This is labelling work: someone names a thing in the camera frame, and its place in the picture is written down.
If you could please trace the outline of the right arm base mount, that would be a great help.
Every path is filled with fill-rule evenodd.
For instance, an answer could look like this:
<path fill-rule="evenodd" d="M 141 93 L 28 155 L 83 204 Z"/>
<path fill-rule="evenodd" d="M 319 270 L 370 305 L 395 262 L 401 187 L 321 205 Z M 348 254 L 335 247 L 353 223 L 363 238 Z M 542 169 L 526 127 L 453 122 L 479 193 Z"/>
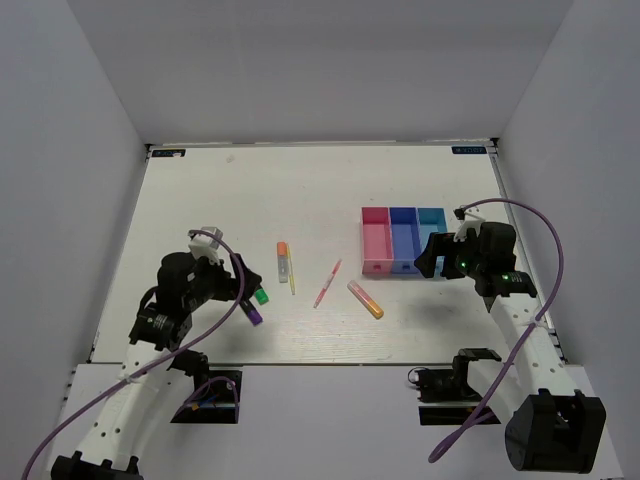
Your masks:
<path fill-rule="evenodd" d="M 468 382 L 468 367 L 480 360 L 501 361 L 487 348 L 460 349 L 446 368 L 414 367 L 408 383 L 418 392 L 421 426 L 461 426 L 482 396 Z"/>

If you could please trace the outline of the thin pink pen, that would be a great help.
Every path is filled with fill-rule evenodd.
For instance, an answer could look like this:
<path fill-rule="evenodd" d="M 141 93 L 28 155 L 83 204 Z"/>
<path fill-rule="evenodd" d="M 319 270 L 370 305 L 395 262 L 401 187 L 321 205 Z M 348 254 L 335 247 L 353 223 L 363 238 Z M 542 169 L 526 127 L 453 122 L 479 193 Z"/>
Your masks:
<path fill-rule="evenodd" d="M 336 264 L 333 266 L 328 278 L 326 279 L 326 281 L 324 282 L 319 294 L 317 295 L 314 304 L 313 304 L 313 308 L 317 309 L 318 306 L 320 305 L 321 301 L 323 300 L 324 296 L 326 295 L 327 291 L 330 288 L 331 283 L 333 282 L 333 280 L 335 279 L 340 267 L 342 264 L 342 259 L 338 259 L 338 261 L 336 262 Z"/>

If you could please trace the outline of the orange capped clear highlighter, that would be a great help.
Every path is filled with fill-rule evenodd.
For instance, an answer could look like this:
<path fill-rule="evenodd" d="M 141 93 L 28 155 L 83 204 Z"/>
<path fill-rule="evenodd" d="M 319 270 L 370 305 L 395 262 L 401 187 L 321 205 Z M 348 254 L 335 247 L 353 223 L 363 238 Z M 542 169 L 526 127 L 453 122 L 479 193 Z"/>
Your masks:
<path fill-rule="evenodd" d="M 280 283 L 287 283 L 289 278 L 289 260 L 287 244 L 283 241 L 277 243 L 278 279 Z"/>

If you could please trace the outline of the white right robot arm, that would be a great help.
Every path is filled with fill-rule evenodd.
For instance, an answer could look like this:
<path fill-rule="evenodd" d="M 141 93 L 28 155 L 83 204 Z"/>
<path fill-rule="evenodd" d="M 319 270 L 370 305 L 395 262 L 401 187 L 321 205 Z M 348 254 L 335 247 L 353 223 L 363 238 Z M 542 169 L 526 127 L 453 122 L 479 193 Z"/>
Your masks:
<path fill-rule="evenodd" d="M 467 426 L 495 416 L 505 426 L 514 469 L 587 474 L 604 431 L 605 407 L 579 389 L 536 320 L 537 290 L 516 268 L 515 244 L 514 228 L 499 222 L 430 235 L 416 268 L 426 278 L 472 279 L 510 353 L 501 358 L 489 348 L 463 348 L 449 368 L 418 368 L 409 380 L 424 403 L 476 402 Z"/>

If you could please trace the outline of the black marker green cap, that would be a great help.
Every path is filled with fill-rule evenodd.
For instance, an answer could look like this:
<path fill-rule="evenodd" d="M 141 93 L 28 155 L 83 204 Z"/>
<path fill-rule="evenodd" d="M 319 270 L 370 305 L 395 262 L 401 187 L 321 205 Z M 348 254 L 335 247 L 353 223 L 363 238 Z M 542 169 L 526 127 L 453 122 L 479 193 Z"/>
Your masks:
<path fill-rule="evenodd" d="M 254 298 L 260 305 L 265 305 L 269 302 L 269 296 L 263 288 L 258 288 L 254 292 Z"/>

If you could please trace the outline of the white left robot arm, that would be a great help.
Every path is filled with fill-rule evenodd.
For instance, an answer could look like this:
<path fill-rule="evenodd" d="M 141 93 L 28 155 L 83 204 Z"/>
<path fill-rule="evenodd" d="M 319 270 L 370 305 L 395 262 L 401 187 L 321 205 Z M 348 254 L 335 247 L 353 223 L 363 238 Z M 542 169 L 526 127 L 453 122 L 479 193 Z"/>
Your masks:
<path fill-rule="evenodd" d="M 135 445 L 149 409 L 169 383 L 170 370 L 180 371 L 177 387 L 199 399 L 211 387 L 205 355 L 192 350 L 185 337 L 192 315 L 210 300 L 229 301 L 244 310 L 252 324 L 262 318 L 251 299 L 262 278 L 242 257 L 230 257 L 232 269 L 210 247 L 166 255 L 155 286 L 142 297 L 117 383 L 98 398 L 102 409 L 71 456 L 58 456 L 53 479 L 138 479 Z"/>

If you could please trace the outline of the thin yellow pen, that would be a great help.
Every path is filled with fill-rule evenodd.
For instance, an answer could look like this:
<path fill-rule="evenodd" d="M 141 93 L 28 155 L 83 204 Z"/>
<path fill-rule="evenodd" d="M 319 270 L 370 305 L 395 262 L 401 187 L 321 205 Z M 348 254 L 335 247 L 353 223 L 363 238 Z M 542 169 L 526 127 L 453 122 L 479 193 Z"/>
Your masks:
<path fill-rule="evenodd" d="M 288 243 L 286 243 L 286 255 L 287 255 L 287 261 L 288 261 L 288 282 L 290 286 L 290 291 L 291 291 L 291 295 L 295 295 L 296 286 L 295 286 L 294 270 L 293 270 L 291 250 Z"/>

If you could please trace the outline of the black marker purple cap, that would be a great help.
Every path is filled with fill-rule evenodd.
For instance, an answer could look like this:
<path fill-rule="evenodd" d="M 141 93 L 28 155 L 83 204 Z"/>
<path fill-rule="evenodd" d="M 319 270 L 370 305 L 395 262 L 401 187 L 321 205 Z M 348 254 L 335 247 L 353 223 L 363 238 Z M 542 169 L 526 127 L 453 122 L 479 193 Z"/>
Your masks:
<path fill-rule="evenodd" d="M 241 300 L 239 306 L 253 326 L 258 326 L 263 322 L 260 312 L 250 300 Z"/>

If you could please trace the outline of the orange highlighter pink cap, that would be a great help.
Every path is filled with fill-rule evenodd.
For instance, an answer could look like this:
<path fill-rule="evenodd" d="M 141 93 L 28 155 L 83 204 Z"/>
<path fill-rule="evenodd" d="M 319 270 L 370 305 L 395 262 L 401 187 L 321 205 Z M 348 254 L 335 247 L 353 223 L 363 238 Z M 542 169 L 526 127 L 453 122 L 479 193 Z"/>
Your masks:
<path fill-rule="evenodd" d="M 356 281 L 350 281 L 347 284 L 347 288 L 375 319 L 383 317 L 383 309 Z"/>

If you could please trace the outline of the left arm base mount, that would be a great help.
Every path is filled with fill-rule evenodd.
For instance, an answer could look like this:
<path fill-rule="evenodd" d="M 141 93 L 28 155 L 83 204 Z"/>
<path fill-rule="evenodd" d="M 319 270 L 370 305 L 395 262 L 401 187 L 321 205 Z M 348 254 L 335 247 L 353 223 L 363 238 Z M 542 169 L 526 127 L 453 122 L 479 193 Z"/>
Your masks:
<path fill-rule="evenodd" d="M 187 350 L 176 356 L 170 370 L 192 379 L 193 391 L 176 410 L 174 424 L 226 424 L 239 421 L 243 371 L 217 369 L 203 353 Z"/>

